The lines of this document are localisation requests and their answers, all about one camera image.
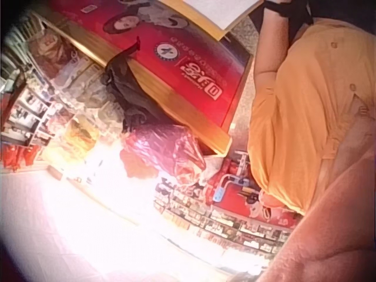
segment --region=product package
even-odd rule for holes
[[[56,78],[77,54],[71,43],[50,29],[44,29],[29,41],[28,49],[40,70],[49,79]]]
[[[88,68],[84,69],[78,77],[68,86],[61,90],[64,96],[68,96],[70,99],[76,99],[78,103],[83,103],[86,100],[86,96],[84,98],[79,97],[84,93],[85,89],[87,89],[92,83],[94,83],[103,73],[103,69],[93,63]]]

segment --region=red poster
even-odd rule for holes
[[[221,126],[244,62],[157,1],[52,0],[54,10],[120,49],[139,36],[136,60]]]
[[[274,226],[293,229],[297,225],[298,221],[294,218],[293,212],[286,209],[266,209],[260,202],[247,204],[245,198],[238,194],[240,191],[241,186],[233,183],[228,184],[222,201],[214,205],[223,210]]]

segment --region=black strap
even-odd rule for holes
[[[294,15],[299,13],[302,3],[305,1],[292,0],[290,3],[275,3],[272,1],[264,1],[264,7],[268,10],[277,12],[283,18],[292,18]]]

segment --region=orange shirt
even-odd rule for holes
[[[273,85],[256,93],[249,155],[267,193],[304,214],[321,161],[333,159],[351,124],[354,95],[375,109],[375,37],[323,20],[296,41]]]

